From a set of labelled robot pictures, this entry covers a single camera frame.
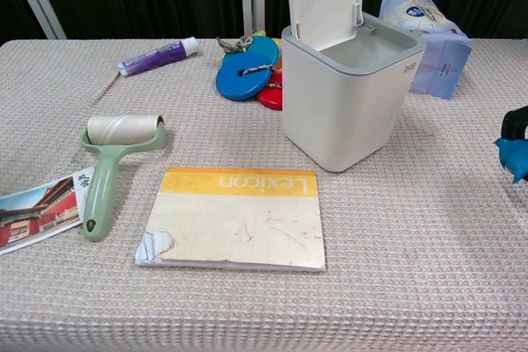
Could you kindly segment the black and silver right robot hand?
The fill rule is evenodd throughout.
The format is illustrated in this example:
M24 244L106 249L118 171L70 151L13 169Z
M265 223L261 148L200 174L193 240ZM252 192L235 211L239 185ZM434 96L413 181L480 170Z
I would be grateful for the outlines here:
M525 140L528 106L508 111L502 119L501 137L507 140Z

